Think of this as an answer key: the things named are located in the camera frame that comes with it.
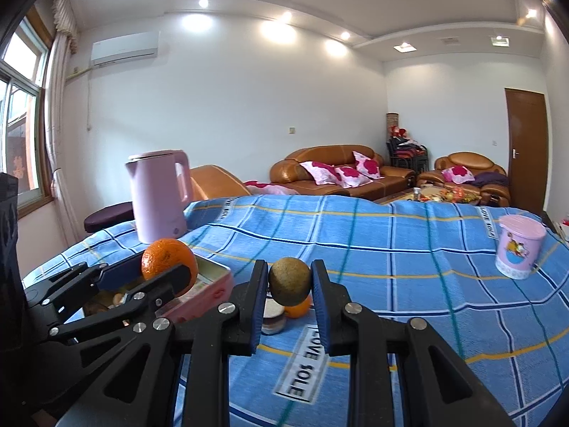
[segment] pink floral pillow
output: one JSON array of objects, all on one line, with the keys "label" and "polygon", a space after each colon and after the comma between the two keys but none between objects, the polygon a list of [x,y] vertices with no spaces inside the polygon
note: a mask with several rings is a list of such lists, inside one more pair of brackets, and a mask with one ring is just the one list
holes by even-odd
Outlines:
[{"label": "pink floral pillow", "polygon": [[443,178],[445,178],[445,181],[448,183],[452,181],[454,184],[462,184],[474,181],[474,175],[472,175],[472,172],[462,165],[446,168],[442,171],[442,174]]},{"label": "pink floral pillow", "polygon": [[357,188],[358,186],[363,186],[364,184],[372,183],[372,181],[365,175],[359,173],[355,168],[352,167],[337,167],[336,173],[339,175],[342,188]]},{"label": "pink floral pillow", "polygon": [[246,181],[243,183],[251,194],[277,194],[285,196],[297,196],[300,194],[294,189],[287,188],[274,183],[259,183],[257,180]]},{"label": "pink floral pillow", "polygon": [[360,154],[359,152],[356,151],[352,152],[357,162],[356,170],[359,173],[371,178],[372,180],[379,180],[380,178],[383,178],[379,174],[379,165],[377,164],[376,161],[370,159],[369,157],[366,157],[363,154]]},{"label": "pink floral pillow", "polygon": [[301,162],[301,165],[312,175],[316,184],[341,185],[333,166],[313,161]]}]

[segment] pink electric kettle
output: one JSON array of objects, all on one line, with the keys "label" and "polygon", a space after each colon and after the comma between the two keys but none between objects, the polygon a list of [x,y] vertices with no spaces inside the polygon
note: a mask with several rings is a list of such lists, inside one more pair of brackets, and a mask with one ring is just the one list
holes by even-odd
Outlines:
[{"label": "pink electric kettle", "polygon": [[[182,167],[181,191],[176,164]],[[133,155],[124,164],[130,175],[138,239],[152,243],[186,233],[184,209],[192,201],[190,165],[184,151],[154,151]]]}]

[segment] wooden door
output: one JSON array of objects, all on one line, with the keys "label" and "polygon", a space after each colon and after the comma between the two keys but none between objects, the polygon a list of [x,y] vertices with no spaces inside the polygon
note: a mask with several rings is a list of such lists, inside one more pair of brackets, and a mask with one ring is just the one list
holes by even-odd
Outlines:
[{"label": "wooden door", "polygon": [[511,205],[541,215],[548,165],[545,96],[506,88],[510,125]]}]

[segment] curtain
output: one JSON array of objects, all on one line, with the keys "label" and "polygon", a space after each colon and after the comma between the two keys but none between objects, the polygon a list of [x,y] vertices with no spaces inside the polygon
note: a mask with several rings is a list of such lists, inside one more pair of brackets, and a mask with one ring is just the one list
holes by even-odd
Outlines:
[{"label": "curtain", "polygon": [[63,90],[69,56],[77,50],[77,24],[69,0],[53,0],[56,35],[47,65],[46,100],[44,104],[46,149],[53,172],[52,196],[55,199],[59,227],[68,246],[85,236],[79,228],[69,200],[65,176],[61,168]]}]

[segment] stool seat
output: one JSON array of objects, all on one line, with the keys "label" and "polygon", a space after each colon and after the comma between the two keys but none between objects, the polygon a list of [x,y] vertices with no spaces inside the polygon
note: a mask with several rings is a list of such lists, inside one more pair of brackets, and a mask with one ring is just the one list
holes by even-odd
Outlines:
[{"label": "stool seat", "polygon": [[101,229],[110,228],[124,221],[134,220],[133,203],[121,202],[109,205],[89,215],[83,222],[85,231],[96,233]]}]

